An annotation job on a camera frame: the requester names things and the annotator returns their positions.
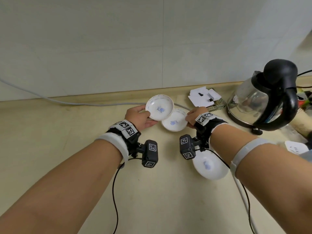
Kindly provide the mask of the small white blue-print dish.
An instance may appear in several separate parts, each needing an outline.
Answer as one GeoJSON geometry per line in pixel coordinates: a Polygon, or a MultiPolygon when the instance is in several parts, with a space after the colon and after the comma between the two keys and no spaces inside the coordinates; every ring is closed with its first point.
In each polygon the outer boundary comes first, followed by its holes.
{"type": "Polygon", "coordinates": [[[196,171],[208,180],[220,180],[229,172],[228,167],[210,150],[196,151],[192,162],[196,171]]]}
{"type": "Polygon", "coordinates": [[[186,116],[187,114],[184,110],[174,109],[168,118],[161,121],[161,124],[168,131],[178,132],[187,126],[186,116]]]}
{"type": "Polygon", "coordinates": [[[165,120],[172,114],[173,110],[173,100],[164,94],[153,96],[147,101],[145,105],[145,111],[150,112],[149,118],[154,121],[165,120]]]}

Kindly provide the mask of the person's right forearm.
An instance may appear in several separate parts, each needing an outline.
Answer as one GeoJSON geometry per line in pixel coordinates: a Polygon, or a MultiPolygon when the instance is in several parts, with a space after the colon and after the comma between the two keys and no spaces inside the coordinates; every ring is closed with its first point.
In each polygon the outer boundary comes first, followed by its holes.
{"type": "Polygon", "coordinates": [[[210,145],[228,164],[251,142],[266,142],[236,163],[236,178],[287,234],[312,233],[312,163],[229,124],[217,126],[210,145]]]}

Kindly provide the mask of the person's left hand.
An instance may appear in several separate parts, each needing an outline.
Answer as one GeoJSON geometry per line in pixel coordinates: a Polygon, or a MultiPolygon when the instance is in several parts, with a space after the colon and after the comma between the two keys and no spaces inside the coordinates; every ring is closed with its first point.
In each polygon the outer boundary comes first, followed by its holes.
{"type": "Polygon", "coordinates": [[[132,107],[125,114],[125,120],[131,122],[139,132],[142,132],[140,122],[144,119],[150,119],[150,112],[145,110],[145,105],[132,107]]]}

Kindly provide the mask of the person's left forearm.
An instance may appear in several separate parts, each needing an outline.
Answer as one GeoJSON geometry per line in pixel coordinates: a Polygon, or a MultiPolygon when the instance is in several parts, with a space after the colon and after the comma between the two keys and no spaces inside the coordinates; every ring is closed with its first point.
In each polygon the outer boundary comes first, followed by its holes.
{"type": "Polygon", "coordinates": [[[38,180],[2,216],[0,234],[77,234],[123,157],[96,140],[38,180]]]}

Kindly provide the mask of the white cardboard packaging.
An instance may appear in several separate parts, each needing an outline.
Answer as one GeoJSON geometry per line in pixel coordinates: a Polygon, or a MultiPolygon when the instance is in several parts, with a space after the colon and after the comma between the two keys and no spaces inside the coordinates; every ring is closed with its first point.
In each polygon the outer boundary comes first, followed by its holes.
{"type": "Polygon", "coordinates": [[[188,98],[195,107],[210,107],[216,105],[216,102],[221,99],[221,95],[213,88],[207,89],[206,86],[203,86],[191,90],[188,98]]]}

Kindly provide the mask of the wooden rolling pin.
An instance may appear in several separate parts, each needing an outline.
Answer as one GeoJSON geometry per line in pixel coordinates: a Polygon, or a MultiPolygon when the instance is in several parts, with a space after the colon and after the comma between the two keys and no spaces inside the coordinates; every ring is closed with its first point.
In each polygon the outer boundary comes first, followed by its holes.
{"type": "Polygon", "coordinates": [[[298,109],[296,116],[290,122],[290,125],[308,142],[312,143],[312,117],[304,110],[298,109]]]}

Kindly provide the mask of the white power socket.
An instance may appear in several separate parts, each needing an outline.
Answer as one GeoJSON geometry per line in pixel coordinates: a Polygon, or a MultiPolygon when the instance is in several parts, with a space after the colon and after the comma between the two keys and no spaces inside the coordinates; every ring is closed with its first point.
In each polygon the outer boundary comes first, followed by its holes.
{"type": "Polygon", "coordinates": [[[300,142],[295,142],[295,141],[285,141],[284,142],[285,148],[296,155],[300,155],[303,153],[306,153],[309,151],[309,148],[306,144],[300,143],[300,142]]]}

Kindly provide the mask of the person's right hand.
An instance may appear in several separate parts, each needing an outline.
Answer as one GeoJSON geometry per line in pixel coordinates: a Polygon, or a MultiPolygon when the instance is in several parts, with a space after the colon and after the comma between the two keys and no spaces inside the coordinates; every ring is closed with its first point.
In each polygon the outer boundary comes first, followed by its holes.
{"type": "Polygon", "coordinates": [[[206,107],[195,107],[194,109],[192,109],[189,112],[195,112],[196,113],[196,118],[197,118],[200,114],[207,113],[208,110],[207,110],[206,107]]]}

